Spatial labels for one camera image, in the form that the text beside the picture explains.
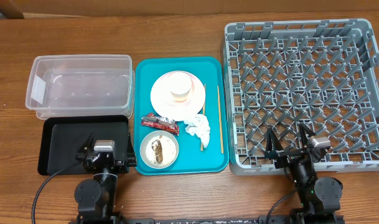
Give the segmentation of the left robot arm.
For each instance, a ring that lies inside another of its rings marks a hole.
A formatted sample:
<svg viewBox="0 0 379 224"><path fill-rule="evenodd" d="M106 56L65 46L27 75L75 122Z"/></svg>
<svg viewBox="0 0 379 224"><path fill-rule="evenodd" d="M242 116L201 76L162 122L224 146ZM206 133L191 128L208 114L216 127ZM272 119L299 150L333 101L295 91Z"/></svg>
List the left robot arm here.
<svg viewBox="0 0 379 224"><path fill-rule="evenodd" d="M117 147L113 140L95 140L90 134L77 151L76 160L93 175L75 189L77 223L127 223L114 207L118 176L137 166L131 136L125 137L123 145Z"/></svg>

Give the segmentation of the white paper cup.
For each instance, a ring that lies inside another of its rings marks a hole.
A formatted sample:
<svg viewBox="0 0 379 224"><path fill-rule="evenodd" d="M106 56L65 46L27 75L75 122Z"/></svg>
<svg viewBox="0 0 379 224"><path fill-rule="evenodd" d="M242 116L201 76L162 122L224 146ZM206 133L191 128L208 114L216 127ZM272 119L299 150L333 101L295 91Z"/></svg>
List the white paper cup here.
<svg viewBox="0 0 379 224"><path fill-rule="evenodd" d="M185 72L173 72L167 81L170 92L176 101L185 101L192 88L192 79Z"/></svg>

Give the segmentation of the brown food scrap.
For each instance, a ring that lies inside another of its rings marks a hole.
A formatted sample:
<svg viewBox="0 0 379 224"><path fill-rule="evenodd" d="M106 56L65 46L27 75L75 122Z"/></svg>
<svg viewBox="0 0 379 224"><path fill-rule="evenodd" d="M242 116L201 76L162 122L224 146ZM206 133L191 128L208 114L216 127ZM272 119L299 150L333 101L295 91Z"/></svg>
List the brown food scrap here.
<svg viewBox="0 0 379 224"><path fill-rule="evenodd" d="M154 151L156 163L161 164L163 162L162 155L162 144L160 140L154 140L151 144L152 150Z"/></svg>

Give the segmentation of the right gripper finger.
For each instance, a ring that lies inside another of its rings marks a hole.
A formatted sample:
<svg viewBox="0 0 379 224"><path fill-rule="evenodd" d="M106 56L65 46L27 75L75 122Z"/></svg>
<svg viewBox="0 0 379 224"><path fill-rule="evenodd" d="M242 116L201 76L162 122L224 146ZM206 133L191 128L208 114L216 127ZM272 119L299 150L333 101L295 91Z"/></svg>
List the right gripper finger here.
<svg viewBox="0 0 379 224"><path fill-rule="evenodd" d="M311 129L308 128L304 123L299 123L299 135L301 139L301 144L303 148L312 148L314 147L312 143L310 142L311 137L315 136L316 133L314 133Z"/></svg>
<svg viewBox="0 0 379 224"><path fill-rule="evenodd" d="M266 152L282 151L283 147L276 137L272 128L268 128L266 132Z"/></svg>

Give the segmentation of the white napkin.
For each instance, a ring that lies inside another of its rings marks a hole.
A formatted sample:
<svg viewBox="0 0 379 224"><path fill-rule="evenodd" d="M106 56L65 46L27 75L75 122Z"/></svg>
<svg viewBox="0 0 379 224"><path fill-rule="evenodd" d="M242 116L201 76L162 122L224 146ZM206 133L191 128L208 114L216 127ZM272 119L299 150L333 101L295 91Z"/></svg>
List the white napkin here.
<svg viewBox="0 0 379 224"><path fill-rule="evenodd" d="M208 119L203 114L196 114L187 120L184 120L186 125L185 131L191 136L196 135L202 141L204 148L210 142L210 125Z"/></svg>

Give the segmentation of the red foil snack wrapper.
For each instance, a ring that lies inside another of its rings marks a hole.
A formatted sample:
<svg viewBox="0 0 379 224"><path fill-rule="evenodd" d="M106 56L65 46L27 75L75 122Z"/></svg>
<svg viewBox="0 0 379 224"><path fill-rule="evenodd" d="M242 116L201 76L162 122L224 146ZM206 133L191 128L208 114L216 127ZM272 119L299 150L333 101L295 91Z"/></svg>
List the red foil snack wrapper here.
<svg viewBox="0 0 379 224"><path fill-rule="evenodd" d="M149 113L141 118L141 125L167 131L173 135L179 135L179 126L176 121L167 117Z"/></svg>

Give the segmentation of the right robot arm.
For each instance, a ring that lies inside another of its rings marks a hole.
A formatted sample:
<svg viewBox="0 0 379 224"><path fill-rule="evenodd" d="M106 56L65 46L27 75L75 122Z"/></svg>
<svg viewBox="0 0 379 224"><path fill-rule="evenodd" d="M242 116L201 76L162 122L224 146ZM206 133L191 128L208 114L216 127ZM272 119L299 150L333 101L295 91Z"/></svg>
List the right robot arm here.
<svg viewBox="0 0 379 224"><path fill-rule="evenodd" d="M266 132L264 157L274 161L294 183L294 190L279 199L269 210L265 223L344 223L335 213L340 210L343 184L333 177L317 176L314 163L319 162L330 148L330 140L318 136L305 124L299 125L302 147L285 151L272 128ZM272 216L274 209L284 200L298 194L301 207L294 208L284 217Z"/></svg>

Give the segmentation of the grey small bowl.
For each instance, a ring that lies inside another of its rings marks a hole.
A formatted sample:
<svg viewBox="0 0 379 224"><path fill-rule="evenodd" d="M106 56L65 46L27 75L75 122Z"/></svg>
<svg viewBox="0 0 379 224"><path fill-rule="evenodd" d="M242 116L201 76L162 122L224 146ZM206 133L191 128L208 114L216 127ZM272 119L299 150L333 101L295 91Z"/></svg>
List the grey small bowl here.
<svg viewBox="0 0 379 224"><path fill-rule="evenodd" d="M167 131L153 131L142 141L140 156L143 162L153 169L171 166L179 154L177 139Z"/></svg>

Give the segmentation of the white rice pile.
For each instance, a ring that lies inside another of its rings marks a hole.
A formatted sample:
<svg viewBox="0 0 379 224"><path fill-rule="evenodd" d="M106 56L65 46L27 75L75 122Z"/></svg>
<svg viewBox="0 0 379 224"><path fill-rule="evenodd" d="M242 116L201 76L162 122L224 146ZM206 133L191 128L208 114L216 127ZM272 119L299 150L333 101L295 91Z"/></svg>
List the white rice pile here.
<svg viewBox="0 0 379 224"><path fill-rule="evenodd" d="M171 138L155 136L146 145L145 153L151 165L166 167L175 161L177 147Z"/></svg>

